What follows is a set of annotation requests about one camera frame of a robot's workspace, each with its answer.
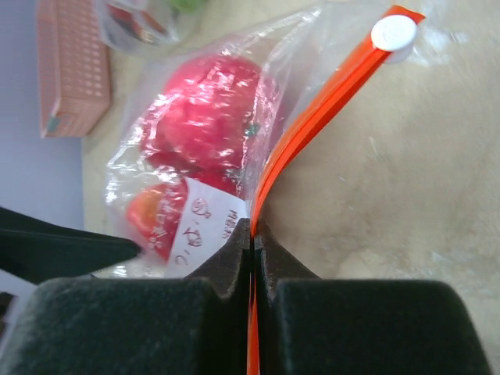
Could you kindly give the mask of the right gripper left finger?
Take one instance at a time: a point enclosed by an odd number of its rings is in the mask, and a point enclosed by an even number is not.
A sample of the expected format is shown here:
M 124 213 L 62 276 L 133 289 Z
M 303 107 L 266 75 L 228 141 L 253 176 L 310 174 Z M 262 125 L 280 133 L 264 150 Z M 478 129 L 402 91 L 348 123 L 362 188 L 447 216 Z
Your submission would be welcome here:
M 4 374 L 244 374 L 248 221 L 183 279 L 48 280 L 27 301 Z

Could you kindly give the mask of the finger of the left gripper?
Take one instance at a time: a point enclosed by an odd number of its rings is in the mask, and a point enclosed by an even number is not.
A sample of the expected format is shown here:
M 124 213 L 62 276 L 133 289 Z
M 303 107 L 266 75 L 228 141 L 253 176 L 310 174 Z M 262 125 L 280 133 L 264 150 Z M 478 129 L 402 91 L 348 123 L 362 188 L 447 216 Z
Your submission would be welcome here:
M 32 284 L 88 275 L 140 252 L 128 239 L 65 228 L 1 208 L 1 270 Z

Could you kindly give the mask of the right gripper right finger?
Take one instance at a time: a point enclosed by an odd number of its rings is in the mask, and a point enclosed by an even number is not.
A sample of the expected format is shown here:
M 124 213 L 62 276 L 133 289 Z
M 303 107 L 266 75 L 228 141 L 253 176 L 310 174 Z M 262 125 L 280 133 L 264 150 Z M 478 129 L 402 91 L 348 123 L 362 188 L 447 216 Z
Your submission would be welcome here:
M 489 374 L 463 300 L 435 280 L 322 279 L 253 228 L 256 374 Z

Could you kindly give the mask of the pink perforated plastic basket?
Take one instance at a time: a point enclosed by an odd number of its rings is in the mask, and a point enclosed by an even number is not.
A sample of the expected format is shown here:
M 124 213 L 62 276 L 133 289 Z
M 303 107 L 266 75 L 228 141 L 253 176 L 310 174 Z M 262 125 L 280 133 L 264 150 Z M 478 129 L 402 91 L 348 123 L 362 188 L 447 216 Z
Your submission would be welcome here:
M 88 135 L 112 103 L 109 50 L 92 1 L 39 1 L 36 9 L 40 132 Z

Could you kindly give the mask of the orange zip bag with apples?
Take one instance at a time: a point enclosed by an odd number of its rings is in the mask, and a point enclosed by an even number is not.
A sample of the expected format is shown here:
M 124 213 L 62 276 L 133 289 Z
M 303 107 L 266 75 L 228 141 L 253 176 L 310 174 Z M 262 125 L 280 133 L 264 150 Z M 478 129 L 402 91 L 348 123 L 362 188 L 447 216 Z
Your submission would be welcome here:
M 388 60 L 422 13 L 308 7 L 154 66 L 106 167 L 116 232 L 140 247 L 112 273 L 159 335 L 141 374 L 257 374 L 255 236 L 280 172 Z

